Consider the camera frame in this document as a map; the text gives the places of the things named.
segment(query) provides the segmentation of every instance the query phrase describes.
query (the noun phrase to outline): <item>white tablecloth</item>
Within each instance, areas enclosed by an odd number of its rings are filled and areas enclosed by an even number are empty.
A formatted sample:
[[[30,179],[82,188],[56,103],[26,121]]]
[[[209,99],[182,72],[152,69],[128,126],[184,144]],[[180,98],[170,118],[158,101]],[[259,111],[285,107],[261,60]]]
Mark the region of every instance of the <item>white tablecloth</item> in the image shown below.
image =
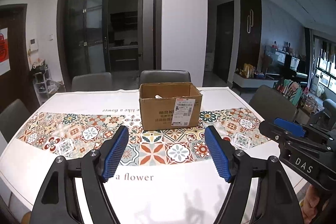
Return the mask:
[[[229,88],[199,88],[203,94],[201,111],[248,108],[260,120],[243,99]],[[57,93],[37,112],[74,114],[134,114],[139,111],[139,92],[119,90],[111,92]],[[279,156],[278,144],[269,141],[246,152],[251,157],[267,159]],[[0,177],[11,191],[29,209],[48,172],[55,155],[33,147],[15,137],[0,157]],[[306,183],[299,175],[284,165],[297,193]],[[148,181],[127,180],[130,176],[152,176]],[[212,160],[179,165],[119,166],[114,178],[104,184],[110,202],[121,223],[213,223],[224,201],[229,184],[219,177]],[[85,224],[92,223],[86,204],[81,179],[76,178],[76,188]],[[243,223],[252,213],[257,189],[257,179],[252,179],[248,204]]]

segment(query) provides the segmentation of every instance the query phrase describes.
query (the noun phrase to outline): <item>red and white poster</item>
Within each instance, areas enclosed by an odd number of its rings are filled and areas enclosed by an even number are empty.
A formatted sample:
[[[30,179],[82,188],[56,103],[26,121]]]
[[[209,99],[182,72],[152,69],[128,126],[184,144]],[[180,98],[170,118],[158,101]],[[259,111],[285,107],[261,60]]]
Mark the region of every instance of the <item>red and white poster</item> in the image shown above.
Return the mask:
[[[0,75],[11,69],[9,66],[7,30],[8,28],[0,29]]]

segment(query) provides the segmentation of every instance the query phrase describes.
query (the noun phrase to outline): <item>dining table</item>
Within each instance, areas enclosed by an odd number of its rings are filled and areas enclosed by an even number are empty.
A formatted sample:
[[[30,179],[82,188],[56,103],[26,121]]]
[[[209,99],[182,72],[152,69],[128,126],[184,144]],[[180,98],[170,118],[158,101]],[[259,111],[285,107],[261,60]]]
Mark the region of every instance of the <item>dining table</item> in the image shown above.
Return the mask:
[[[120,223],[213,223],[230,185],[217,173],[205,128],[213,125],[251,157],[279,157],[280,150],[259,132],[263,118],[230,88],[198,89],[203,95],[198,126],[158,131],[142,129],[139,90],[56,93],[8,143],[0,157],[0,177],[32,210],[58,155],[82,157],[125,125],[129,142],[114,177],[104,183]],[[283,167],[298,193],[307,181]],[[84,223],[93,223],[82,179],[75,178],[75,184]],[[257,184],[253,178],[242,223],[250,220]]]

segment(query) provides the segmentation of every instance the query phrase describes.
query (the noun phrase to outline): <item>refrigerator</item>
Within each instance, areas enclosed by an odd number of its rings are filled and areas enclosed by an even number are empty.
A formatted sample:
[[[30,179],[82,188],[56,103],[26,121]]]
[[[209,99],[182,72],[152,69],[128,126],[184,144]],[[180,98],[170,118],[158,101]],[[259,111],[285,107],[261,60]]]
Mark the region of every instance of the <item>refrigerator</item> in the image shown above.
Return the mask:
[[[138,59],[139,75],[154,69],[153,0],[138,0]]]

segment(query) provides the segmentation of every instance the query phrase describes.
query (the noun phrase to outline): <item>marble wall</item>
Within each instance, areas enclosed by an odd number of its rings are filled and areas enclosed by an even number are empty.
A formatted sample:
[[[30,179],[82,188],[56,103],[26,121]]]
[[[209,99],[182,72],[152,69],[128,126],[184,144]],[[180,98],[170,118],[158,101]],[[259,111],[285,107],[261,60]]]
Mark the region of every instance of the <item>marble wall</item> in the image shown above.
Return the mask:
[[[305,37],[302,24],[270,0],[261,0],[261,6],[262,27],[258,69],[261,68],[265,46],[273,45],[274,41],[277,42],[279,49],[282,49],[285,42],[288,42],[295,53],[305,55]]]

